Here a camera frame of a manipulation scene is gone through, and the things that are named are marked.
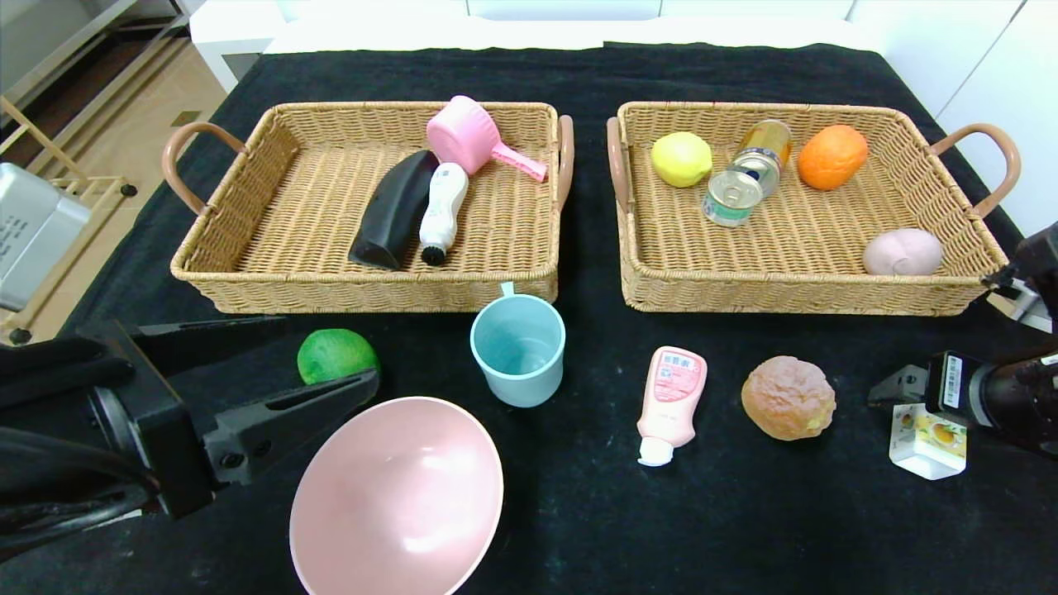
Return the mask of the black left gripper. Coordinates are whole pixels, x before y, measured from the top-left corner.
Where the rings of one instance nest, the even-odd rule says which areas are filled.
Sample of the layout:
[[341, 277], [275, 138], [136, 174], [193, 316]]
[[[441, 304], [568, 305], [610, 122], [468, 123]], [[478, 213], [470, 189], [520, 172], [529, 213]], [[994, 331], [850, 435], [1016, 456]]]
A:
[[215, 415], [216, 428], [204, 434], [202, 447], [169, 376], [227, 361], [286, 336], [287, 317], [148, 326], [108, 320], [75, 333], [124, 365], [90, 383], [92, 421], [111, 450], [154, 475], [156, 505], [174, 519], [211, 504], [214, 482], [227, 487], [261, 477], [284, 456], [355, 415], [380, 387], [379, 369], [362, 369], [234, 407]]

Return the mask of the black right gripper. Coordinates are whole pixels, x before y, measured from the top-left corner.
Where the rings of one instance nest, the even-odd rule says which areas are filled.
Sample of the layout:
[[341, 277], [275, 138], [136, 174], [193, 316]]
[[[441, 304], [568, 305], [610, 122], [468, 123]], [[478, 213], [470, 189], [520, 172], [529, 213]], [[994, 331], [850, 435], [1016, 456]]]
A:
[[986, 404], [986, 387], [998, 366], [971, 355], [946, 350], [933, 355], [928, 369], [904, 365], [870, 387], [867, 405], [880, 409], [895, 404], [922, 403], [926, 410], [965, 428], [998, 430]]

